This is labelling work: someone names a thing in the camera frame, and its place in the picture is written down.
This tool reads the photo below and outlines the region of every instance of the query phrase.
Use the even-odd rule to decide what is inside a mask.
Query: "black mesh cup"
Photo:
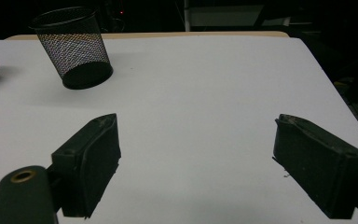
[[[68,7],[53,10],[33,19],[31,28],[66,88],[91,88],[112,76],[113,68],[94,9]]]

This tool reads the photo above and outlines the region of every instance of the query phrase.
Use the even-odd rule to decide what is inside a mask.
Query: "mesh pencil cup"
[[[91,88],[112,76],[95,10],[67,7],[46,12],[31,22],[64,87]]]

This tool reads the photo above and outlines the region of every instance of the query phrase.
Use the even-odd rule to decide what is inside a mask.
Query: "white table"
[[[67,90],[37,40],[0,40],[0,179],[117,113],[122,159],[88,223],[358,223],[330,220],[272,150],[281,113],[358,147],[358,122],[298,39],[105,40],[115,73]],[[62,217],[60,223],[82,223]]]

